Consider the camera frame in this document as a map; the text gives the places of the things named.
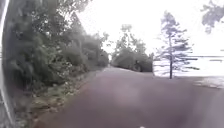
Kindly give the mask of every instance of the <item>asphalt road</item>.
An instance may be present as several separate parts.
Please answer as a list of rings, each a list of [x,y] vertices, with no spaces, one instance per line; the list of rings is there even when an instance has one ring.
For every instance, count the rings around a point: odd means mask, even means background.
[[[107,68],[35,128],[223,128],[208,115],[222,91],[193,84]]]

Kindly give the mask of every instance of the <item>white sky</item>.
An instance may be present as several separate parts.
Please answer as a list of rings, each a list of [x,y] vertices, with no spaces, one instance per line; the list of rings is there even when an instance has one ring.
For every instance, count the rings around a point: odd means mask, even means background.
[[[224,55],[224,52],[219,52],[224,49],[224,27],[219,25],[208,35],[201,24],[203,13],[200,9],[208,2],[209,0],[93,0],[79,17],[89,34],[107,32],[111,39],[118,39],[122,24],[131,24],[134,33],[146,43],[149,53],[160,43],[156,39],[160,33],[160,19],[167,10],[183,28],[188,29],[195,55]],[[216,2],[224,4],[224,0],[215,0]]]

